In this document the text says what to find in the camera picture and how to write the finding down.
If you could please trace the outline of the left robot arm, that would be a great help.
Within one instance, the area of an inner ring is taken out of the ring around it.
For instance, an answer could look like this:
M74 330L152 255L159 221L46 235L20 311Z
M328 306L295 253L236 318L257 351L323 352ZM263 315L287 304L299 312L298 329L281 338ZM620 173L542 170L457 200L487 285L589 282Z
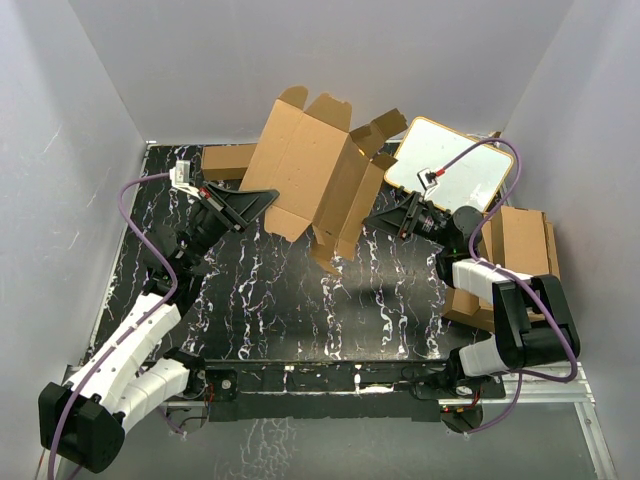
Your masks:
M63 384L49 383L38 398L40 439L49 451L47 474L63 457L93 473L117 457L126 435L167 399L200 396L203 359L173 349L150 368L156 345L197 300L209 250L228 232L242 233L279 197L276 190L233 191L206 183L174 181L195 198L183 230L159 225L143 233L129 225L150 253L147 280L126 319L100 350Z

